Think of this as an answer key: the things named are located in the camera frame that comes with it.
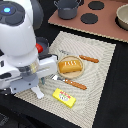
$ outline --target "placemat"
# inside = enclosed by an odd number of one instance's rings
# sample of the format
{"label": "placemat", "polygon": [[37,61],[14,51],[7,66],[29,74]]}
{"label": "placemat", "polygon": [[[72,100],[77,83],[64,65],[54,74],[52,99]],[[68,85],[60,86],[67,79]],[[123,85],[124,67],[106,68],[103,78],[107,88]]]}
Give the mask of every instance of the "placemat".
{"label": "placemat", "polygon": [[[77,16],[71,20],[63,20],[59,18],[58,10],[56,10],[49,18],[48,22],[53,25],[119,40],[122,42],[128,42],[128,31],[118,26],[116,18],[117,9],[122,5],[128,4],[128,2],[122,3],[110,0],[100,0],[104,3],[104,8],[101,10],[92,10],[88,7],[88,4],[92,1],[93,0],[84,0],[84,4],[78,7]],[[95,21],[94,24],[85,24],[85,22],[83,23],[81,21],[81,16],[86,13],[97,16],[98,21],[96,19],[97,22]]]}
{"label": "placemat", "polygon": [[[99,63],[83,60],[85,64],[83,75],[73,79],[75,82],[86,85],[87,89],[81,90],[62,81],[54,81],[46,77],[45,85],[41,84],[41,80],[39,83],[41,91],[45,94],[43,99],[37,99],[31,90],[17,93],[15,96],[64,118],[81,128],[91,128],[115,46],[115,44],[61,31],[50,46],[51,54],[57,54],[58,58],[61,59],[66,55],[59,50],[65,50],[99,59]],[[68,108],[52,97],[52,93],[56,88],[60,88],[76,98],[76,102],[72,108]]]}

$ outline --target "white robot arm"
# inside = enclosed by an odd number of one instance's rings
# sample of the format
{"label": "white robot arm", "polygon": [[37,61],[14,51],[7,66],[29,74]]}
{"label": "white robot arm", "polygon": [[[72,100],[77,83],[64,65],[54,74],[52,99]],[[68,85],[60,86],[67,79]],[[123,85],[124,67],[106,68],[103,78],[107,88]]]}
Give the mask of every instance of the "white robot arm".
{"label": "white robot arm", "polygon": [[42,20],[43,10],[37,0],[0,2],[0,48],[4,53],[0,57],[0,89],[10,88],[14,94],[32,88],[41,94],[39,78],[57,72],[56,56],[38,59],[34,29]]}
{"label": "white robot arm", "polygon": [[38,0],[3,0],[3,1],[11,1],[21,5],[25,12],[28,14],[30,21],[33,25],[33,29],[40,28],[43,21],[43,10]]}

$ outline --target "bread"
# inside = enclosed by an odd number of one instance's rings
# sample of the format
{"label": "bread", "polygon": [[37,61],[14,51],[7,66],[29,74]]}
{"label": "bread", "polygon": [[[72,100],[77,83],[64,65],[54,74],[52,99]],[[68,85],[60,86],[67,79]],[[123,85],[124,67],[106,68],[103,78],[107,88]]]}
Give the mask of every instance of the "bread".
{"label": "bread", "polygon": [[79,60],[62,61],[58,63],[60,73],[81,71],[82,66]]}

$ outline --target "black table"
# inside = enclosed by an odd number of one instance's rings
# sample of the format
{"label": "black table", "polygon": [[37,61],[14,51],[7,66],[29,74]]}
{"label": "black table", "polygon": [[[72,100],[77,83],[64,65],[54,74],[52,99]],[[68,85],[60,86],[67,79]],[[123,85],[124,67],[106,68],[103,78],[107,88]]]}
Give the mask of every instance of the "black table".
{"label": "black table", "polygon": [[[35,34],[37,37],[47,38],[50,44],[60,31],[116,44],[92,128],[128,128],[128,44],[50,25],[48,19],[56,10],[53,0],[42,0],[41,5],[45,16],[41,28]],[[14,95],[0,95],[0,106],[33,117],[53,128],[79,128]]]}

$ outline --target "yellow butter package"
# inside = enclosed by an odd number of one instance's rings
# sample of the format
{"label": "yellow butter package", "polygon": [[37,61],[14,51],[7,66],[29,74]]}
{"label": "yellow butter package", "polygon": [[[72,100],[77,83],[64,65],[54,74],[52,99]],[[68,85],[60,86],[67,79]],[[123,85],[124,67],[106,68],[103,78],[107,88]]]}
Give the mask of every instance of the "yellow butter package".
{"label": "yellow butter package", "polygon": [[70,108],[72,108],[72,106],[76,102],[76,99],[74,97],[70,96],[59,88],[55,90],[52,96]]}

